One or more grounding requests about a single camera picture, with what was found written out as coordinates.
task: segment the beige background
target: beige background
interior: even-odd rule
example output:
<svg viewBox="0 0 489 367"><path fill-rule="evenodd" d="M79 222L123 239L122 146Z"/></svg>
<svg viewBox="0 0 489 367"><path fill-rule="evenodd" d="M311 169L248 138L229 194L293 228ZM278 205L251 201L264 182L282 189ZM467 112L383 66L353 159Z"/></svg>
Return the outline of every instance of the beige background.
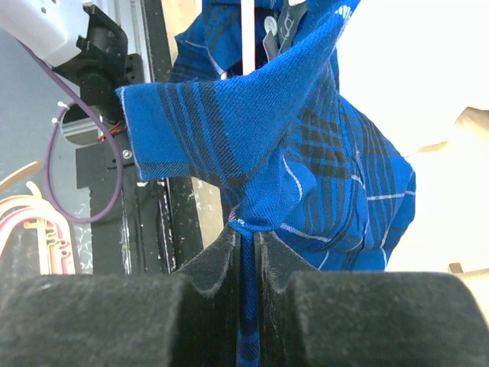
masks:
<svg viewBox="0 0 489 367"><path fill-rule="evenodd" d="M401 154L447 139L467 106L489 109L487 14L488 0L361 0L337 44L342 95Z"/></svg>
<svg viewBox="0 0 489 367"><path fill-rule="evenodd" d="M194 0L163 0L163 4L174 60L173 36L189 26L198 10ZM426 116L420 113L419 119ZM422 126L417 128L422 135ZM489 269L489 113L466 109L444 136L447 142L407 158L416 170L416 218L394 251L388 271L448 271L451 262L474 261L476 267ZM193 183L202 237L209 245L222 229L219 190L201 180ZM461 278L489 315L489 270Z"/></svg>

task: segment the white stripe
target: white stripe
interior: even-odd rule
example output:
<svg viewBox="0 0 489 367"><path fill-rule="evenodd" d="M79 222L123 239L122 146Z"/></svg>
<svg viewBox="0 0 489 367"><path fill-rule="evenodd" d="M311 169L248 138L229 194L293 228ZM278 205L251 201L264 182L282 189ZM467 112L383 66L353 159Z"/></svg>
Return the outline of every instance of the white stripe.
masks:
<svg viewBox="0 0 489 367"><path fill-rule="evenodd" d="M186 44L189 44L190 46L198 47L198 48L203 48L204 50L207 50L206 46L202 46L201 44L194 44L193 42L185 41Z"/></svg>
<svg viewBox="0 0 489 367"><path fill-rule="evenodd" d="M322 260L321 265L318 267L318 270L321 270L324 264L326 263L326 260L328 260L329 257L329 252L326 252L326 256L324 257L324 260Z"/></svg>
<svg viewBox="0 0 489 367"><path fill-rule="evenodd" d="M125 113L125 86L122 87L122 91L121 91L121 104L122 104L122 111L124 113L125 121L127 123L128 122L128 114Z"/></svg>
<svg viewBox="0 0 489 367"><path fill-rule="evenodd" d="M212 62L212 65L214 66L214 69L215 71L217 72L217 74L221 75L225 72L225 70L223 70L217 63L216 61L214 60L214 57L212 57L209 49L207 50L207 55L209 56L209 59L211 60Z"/></svg>
<svg viewBox="0 0 489 367"><path fill-rule="evenodd" d="M390 226L389 226L389 228L387 228L387 231L385 231L385 234L384 234L384 237L382 238L382 243L381 243L381 251L382 251L382 254L384 255L384 270L387 267L387 254L384 250L384 245L385 245L385 242L387 240L387 235L389 234L389 230L390 230Z"/></svg>
<svg viewBox="0 0 489 367"><path fill-rule="evenodd" d="M298 229L295 229L295 228L293 228L293 227L291 227L285 223L282 223L280 225L280 227L281 227L281 229L284 229L290 233L293 233L294 235L298 235L298 236L303 237L305 239L317 239L318 241L322 241L322 242L326 242L326 243L331 241L331 239L328 239L326 237L321 237L319 235L308 235L308 234L301 232Z"/></svg>
<svg viewBox="0 0 489 367"><path fill-rule="evenodd" d="M357 176L356 174L353 174L353 175L351 176L351 179L352 179L352 180L355 180L355 181L357 181L357 182L359 182L359 183L360 183L360 185L361 185L363 188L365 188L364 183L363 183L363 182L361 182L361 178L360 178L359 176Z"/></svg>
<svg viewBox="0 0 489 367"><path fill-rule="evenodd" d="M299 180L293 174L293 172L290 170L289 165L285 161L285 157L284 156L282 156L282 161L283 161L283 164L285 164L285 169L287 170L287 172L289 173L289 175L292 176L292 178L293 178L294 181L296 181L297 189L299 189L299 201L301 201L301 199L303 198L303 187L300 186Z"/></svg>
<svg viewBox="0 0 489 367"><path fill-rule="evenodd" d="M397 197L405 197L406 195L413 195L413 196L415 196L416 193L413 192L413 191L406 191L405 193L393 193L391 195L367 196L367 200L395 199Z"/></svg>
<svg viewBox="0 0 489 367"><path fill-rule="evenodd" d="M355 246L353 246L352 248L350 248L348 251L350 252L350 251L355 250L355 249L356 249L356 248L357 248L359 245L361 245L361 243L362 243L363 241L364 241L364 237L362 237L362 238L360 239L360 241L358 241L358 243L357 243Z"/></svg>

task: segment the black stripe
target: black stripe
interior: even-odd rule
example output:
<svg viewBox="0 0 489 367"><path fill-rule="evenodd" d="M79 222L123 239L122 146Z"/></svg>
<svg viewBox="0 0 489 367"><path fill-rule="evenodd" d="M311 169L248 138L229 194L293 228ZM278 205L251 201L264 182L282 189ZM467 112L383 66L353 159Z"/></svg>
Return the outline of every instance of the black stripe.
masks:
<svg viewBox="0 0 489 367"><path fill-rule="evenodd" d="M345 257L345 260L343 261L342 270L346 270L346 271L353 270L358 261L359 255L360 255L359 251L349 252Z"/></svg>
<svg viewBox="0 0 489 367"><path fill-rule="evenodd" d="M348 114L346 113L344 108L342 108L341 113L343 114L344 121L348 122L349 117L348 117ZM345 223L344 223L343 227L340 229L340 231L338 232L338 235L324 249L327 249L327 250L331 249L337 243L339 243L341 240L343 240L343 238L347 235L348 229L350 228L351 223L353 222L353 219L354 219L354 216L356 213L355 207L356 207L357 201L358 201L358 191L359 191L358 188L359 188L359 185L353 184L353 192L351 193L350 203L348 203L348 208L346 208L348 216L345 220Z"/></svg>
<svg viewBox="0 0 489 367"><path fill-rule="evenodd" d="M324 162L312 162L309 164L309 169L316 176L323 176L325 179L332 178L344 180L347 177L347 170L343 166L325 164Z"/></svg>
<svg viewBox="0 0 489 367"><path fill-rule="evenodd" d="M193 95L193 88L191 85L182 86L182 96L186 102L187 111L191 121L189 130L193 133L193 137L196 140L197 149L202 156L204 164L207 166L207 171L213 172L217 175L217 167L209 153L209 147L207 146L206 140L204 139L203 133L201 132L204 127L202 126L199 111L196 107L195 96Z"/></svg>
<svg viewBox="0 0 489 367"><path fill-rule="evenodd" d="M212 6L210 15L208 15L207 9L203 12L204 24L215 24L217 20L228 10L227 6ZM212 27L204 27L206 29L206 38L209 39L212 36Z"/></svg>
<svg viewBox="0 0 489 367"><path fill-rule="evenodd" d="M366 133L368 136L371 137L371 140L372 140L372 144L374 145L374 150L376 152L375 156L372 156L372 157L369 157L369 159L372 161L371 165L372 165L372 173L374 174L370 174L368 175L369 177L372 177L372 180L375 181L376 183L376 192L374 192L373 194L375 195L386 195L388 194L389 192L387 191L387 188L386 188L386 185L387 183L385 182L385 180L382 180L380 178L380 175L384 176L385 175L385 171L383 170L383 167L384 169L386 168L385 166L385 156L382 154L381 152L381 147L380 145L378 144L378 141L376 142L376 136L373 134L372 132L372 124L370 124L369 122L366 122L366 123L362 123L362 121L360 121L360 123L362 125L365 126L365 128L367 129ZM375 163L374 162L377 162L378 166L380 166L380 171L376 171L375 170ZM374 206L376 208L375 210L375 213L377 214L375 217L377 218L378 222L379 222L379 225L380 225L380 228L378 229L377 231L377 239L378 240L381 240L383 237L384 237L384 233L385 231L387 230L387 227L388 227L388 223L386 223L386 216L385 216L385 202L387 201L390 201L390 200L374 200L373 202L371 201L371 205Z"/></svg>
<svg viewBox="0 0 489 367"><path fill-rule="evenodd" d="M324 129L330 132L326 134L326 145L330 147L330 155L334 157L333 159L340 164L345 164L347 161L343 151L345 143L337 136L342 134L342 128L340 126L341 122L338 121L336 115L336 112L338 111L338 101L333 100L333 96L337 96L337 93L335 92L335 89L331 83L328 83L328 89L326 92L325 105L333 106L332 109L329 109L329 116L325 120Z"/></svg>
<svg viewBox="0 0 489 367"><path fill-rule="evenodd" d="M180 127L180 131L182 132L183 139L186 142L186 147L188 148L189 154L191 155L193 162L195 164L195 170L196 174L198 177L202 180L205 180L207 182L210 182L210 176L208 175L208 170L205 170L203 165L205 164L204 160L202 157L200 157L199 152L196 149L193 149L192 147L194 146L193 140L190 138L190 133L191 131L189 130L189 126L186 123L185 115L183 114L184 109L189 108L189 103L186 103L186 101L183 101L183 103L186 103L187 106L182 106L180 103L180 100L178 98L177 94L177 86L175 87L170 87L168 88L168 93L170 94L170 98L173 103L173 109L176 114L176 123Z"/></svg>
<svg viewBox="0 0 489 367"><path fill-rule="evenodd" d="M359 120L359 125L361 128L361 137L363 138L363 152L362 152L362 165L364 167L365 172L371 172L372 174L366 174L364 177L364 185L367 196L370 196L373 193L372 188L378 187L377 182L377 171L375 170L375 161L372 158L375 158L375 153L373 147L373 141L368 134L367 126L364 124L362 120ZM378 203L369 203L369 212L375 213L375 211L371 211L370 206L376 206ZM373 218L370 223L372 235L374 239L379 239L382 237L382 231L377 225L377 217Z"/></svg>
<svg viewBox="0 0 489 367"><path fill-rule="evenodd" d="M387 151L386 141L384 140L384 136L382 135L381 131L377 128L377 126L375 126L374 123L370 120L368 120L368 123L372 126L374 136L379 141L379 145L381 147L380 151L382 153L382 159L383 159L384 168L385 168L384 176L386 178L386 180L382 181L382 182L388 186L385 194L396 193L395 192L396 183L395 183L394 177L392 175L392 172L393 172L392 161L389 159L389 152ZM396 202L396 200L388 200L388 204L389 204L389 213L388 214L389 214L389 216L393 213L393 210L395 209L395 202Z"/></svg>
<svg viewBox="0 0 489 367"><path fill-rule="evenodd" d="M226 138L224 121L219 111L217 95L213 85L211 83L200 84L199 94L206 114L205 119L207 119L209 125L209 134L212 146L215 149L215 155L224 176L228 180L228 185L226 186L243 184L246 181L246 176L243 175Z"/></svg>
<svg viewBox="0 0 489 367"><path fill-rule="evenodd" d="M329 106L330 106L330 102L331 101L332 101L332 88L329 87L326 90L325 99L322 101L321 110L319 111L319 116L321 118L321 122L320 123L321 123L321 126L324 126L325 131L328 131L328 126L329 126L328 121L325 118L325 110L326 111L329 111ZM322 197L320 198L320 200L322 200L322 209L325 212L327 210L326 208L329 208L329 204L331 203L330 200L337 200L336 197L335 198L332 198L331 197L332 196L332 191L331 191L331 187L328 188L328 183L329 183L328 181L324 180L322 182L322 188L321 188ZM338 201L335 201L335 202L337 204L341 204L343 206L343 201L345 200L345 193L344 193L344 191L342 191L342 195L339 195L339 196L340 196L341 199L338 200ZM325 229L331 229L331 228L333 228L333 223L335 223L335 225L336 225L335 219L331 215L329 215L329 216L326 215L326 213L325 213L324 221L325 221Z"/></svg>
<svg viewBox="0 0 489 367"><path fill-rule="evenodd" d="M223 14L227 10L228 8L223 8L223 10L215 16L215 19L217 20L219 15ZM237 7L232 8L229 14L226 15L219 24L213 23L215 24L214 27L209 27L210 32L208 33L207 47L211 54L214 52L215 46L221 39L222 35L228 33L229 29L231 29L236 23L241 23L241 13Z"/></svg>
<svg viewBox="0 0 489 367"><path fill-rule="evenodd" d="M165 88L166 91L168 92L168 95L170 96L170 101L168 101L167 94L165 93ZM158 92L160 94L160 100L161 100L161 105L163 106L163 110L165 111L165 114L168 117L168 121L170 121L173 131L175 132L175 136L178 139L178 142L180 143L180 146L182 147L183 151L185 152L187 161L189 162L190 175L197 177L199 173L194 165L194 162L196 161L193 159L194 157L192 156L192 152L188 149L188 146L185 142L185 138L182 136L182 133L179 130L178 121L173 118L173 114L169 106L169 103L172 103L172 106L176 109L175 104L178 103L178 100L175 100L176 85L172 85L172 84L167 84L166 86L160 85L158 87Z"/></svg>
<svg viewBox="0 0 489 367"><path fill-rule="evenodd" d="M318 86L316 85L316 88L314 89L313 97L308 101L307 106L303 107L298 114L299 115L298 117L300 118L301 121L301 136L303 140L302 144L300 145L300 152L303 156L303 159L306 159L309 169L314 174L319 174L319 172L322 169L321 164L314 163L311 160L311 157L313 156L314 142L312 145L309 143L313 137L313 129L316 127L313 124L312 107L314 102L318 99L319 91L320 88L318 88ZM313 227L312 218L309 217L309 205L311 203L311 200L313 200L313 197L314 197L313 195L310 195L306 200L303 201L305 233L311 233Z"/></svg>

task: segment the metal frame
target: metal frame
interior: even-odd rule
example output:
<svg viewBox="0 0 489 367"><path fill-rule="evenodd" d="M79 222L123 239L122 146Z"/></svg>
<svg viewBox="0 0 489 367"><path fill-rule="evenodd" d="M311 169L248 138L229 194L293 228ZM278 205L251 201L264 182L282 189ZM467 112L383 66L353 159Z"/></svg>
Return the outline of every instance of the metal frame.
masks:
<svg viewBox="0 0 489 367"><path fill-rule="evenodd" d="M135 82L168 81L171 59L161 1L94 3L123 27L129 53L141 55L144 79ZM128 149L126 135L116 138L120 149ZM108 154L106 143L76 150L77 186L90 189L92 215L106 205L115 186L115 169L105 158ZM172 273L202 249L191 179L138 182L129 158L120 202L108 218L92 225L93 273Z"/></svg>

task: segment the white rod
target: white rod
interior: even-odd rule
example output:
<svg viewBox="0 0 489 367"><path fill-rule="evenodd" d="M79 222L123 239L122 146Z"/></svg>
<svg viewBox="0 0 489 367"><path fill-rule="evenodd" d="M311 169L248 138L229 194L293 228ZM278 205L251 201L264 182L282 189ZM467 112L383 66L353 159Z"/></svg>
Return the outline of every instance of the white rod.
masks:
<svg viewBox="0 0 489 367"><path fill-rule="evenodd" d="M241 0L243 75L254 71L254 0Z"/></svg>

